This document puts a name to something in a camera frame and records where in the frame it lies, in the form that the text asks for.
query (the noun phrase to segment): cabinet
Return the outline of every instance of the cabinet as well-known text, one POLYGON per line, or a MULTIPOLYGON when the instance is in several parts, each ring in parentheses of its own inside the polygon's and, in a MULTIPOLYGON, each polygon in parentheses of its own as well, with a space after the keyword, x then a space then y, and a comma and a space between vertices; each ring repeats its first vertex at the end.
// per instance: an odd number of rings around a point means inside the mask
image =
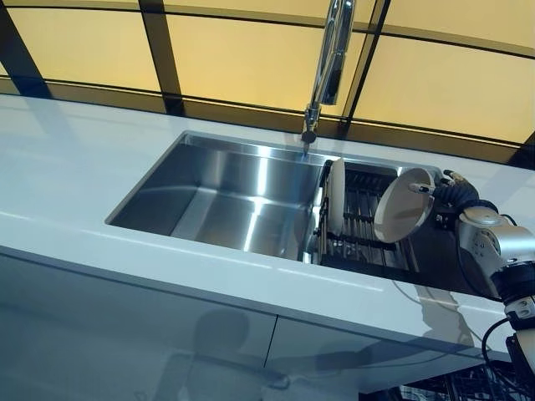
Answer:
POLYGON ((475 358, 280 317, 266 367, 350 396, 479 363, 475 358))
POLYGON ((0 256, 0 399, 176 400, 237 378, 259 392, 274 323, 0 256))

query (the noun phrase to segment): dish rack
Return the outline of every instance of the dish rack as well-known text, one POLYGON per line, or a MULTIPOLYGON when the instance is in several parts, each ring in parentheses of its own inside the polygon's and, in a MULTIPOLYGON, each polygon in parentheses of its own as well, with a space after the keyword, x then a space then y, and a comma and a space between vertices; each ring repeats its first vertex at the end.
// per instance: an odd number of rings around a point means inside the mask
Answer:
MULTIPOLYGON (((517 384, 510 363, 500 362, 499 368, 517 384)), ((399 391, 407 401, 534 401, 502 383, 486 365, 407 384, 399 391)))
POLYGON ((344 226, 336 236, 329 231, 329 185, 332 161, 328 161, 320 178, 322 200, 319 209, 316 252, 313 262, 352 272, 417 283, 420 277, 411 266, 410 244, 378 240, 374 233, 374 216, 381 196, 397 178, 389 168, 345 163, 344 226))

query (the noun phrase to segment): countertop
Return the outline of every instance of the countertop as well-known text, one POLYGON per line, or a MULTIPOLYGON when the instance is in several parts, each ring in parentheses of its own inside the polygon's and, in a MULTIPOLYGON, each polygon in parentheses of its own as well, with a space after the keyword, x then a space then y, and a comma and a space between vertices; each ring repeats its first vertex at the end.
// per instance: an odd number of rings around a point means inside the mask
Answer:
MULTIPOLYGON (((10 95, 0 96, 0 121, 1 253, 264 312, 338 322, 398 340, 433 332, 427 337, 456 341, 455 333, 432 329, 422 302, 438 302, 445 314, 462 316, 474 347, 480 344, 477 337, 503 317, 502 304, 479 297, 437 292, 442 301, 424 300, 408 283, 104 223, 186 129, 274 145, 298 145, 298 135, 10 95)), ((535 173, 530 170, 321 137, 313 150, 456 170, 482 198, 535 231, 535 173)), ((511 332, 500 327, 490 347, 505 353, 504 337, 511 332)), ((474 349, 466 352, 474 355, 474 349)))

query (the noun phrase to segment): yellow window panel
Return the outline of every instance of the yellow window panel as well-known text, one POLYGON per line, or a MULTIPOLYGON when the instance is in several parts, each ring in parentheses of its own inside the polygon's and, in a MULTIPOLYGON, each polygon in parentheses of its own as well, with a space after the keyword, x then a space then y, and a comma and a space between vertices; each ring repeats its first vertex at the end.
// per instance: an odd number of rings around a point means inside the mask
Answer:
POLYGON ((9 6, 60 6, 60 7, 98 7, 98 8, 120 8, 128 10, 139 10, 140 5, 137 0, 4 0, 9 6))
MULTIPOLYGON (((316 18, 325 18, 329 2, 330 0, 164 0, 166 11, 177 11, 179 6, 187 6, 316 18)), ((368 23, 374 9, 374 3, 374 0, 356 0, 354 20, 368 23)))
POLYGON ((534 111, 535 60, 383 37, 355 117, 522 143, 534 111))
POLYGON ((139 13, 8 11, 44 78, 160 90, 139 13))
POLYGON ((13 81, 9 78, 0 77, 0 94, 20 94, 13 81))
MULTIPOLYGON (((322 29, 177 15, 167 21, 183 94, 296 110, 309 102, 322 29)), ((363 40, 352 34, 338 104, 323 113, 344 109, 363 40)))
POLYGON ((393 0, 385 24, 535 48, 533 0, 393 0))

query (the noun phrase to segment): faucet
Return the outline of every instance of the faucet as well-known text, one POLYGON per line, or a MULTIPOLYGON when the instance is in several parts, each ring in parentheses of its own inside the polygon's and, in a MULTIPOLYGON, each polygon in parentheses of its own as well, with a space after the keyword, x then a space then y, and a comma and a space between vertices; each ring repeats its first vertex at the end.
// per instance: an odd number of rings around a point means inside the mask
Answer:
POLYGON ((304 110, 301 140, 303 152, 316 140, 321 104, 336 104, 345 52, 353 27, 354 0, 331 0, 325 22, 324 41, 319 53, 312 98, 304 110))

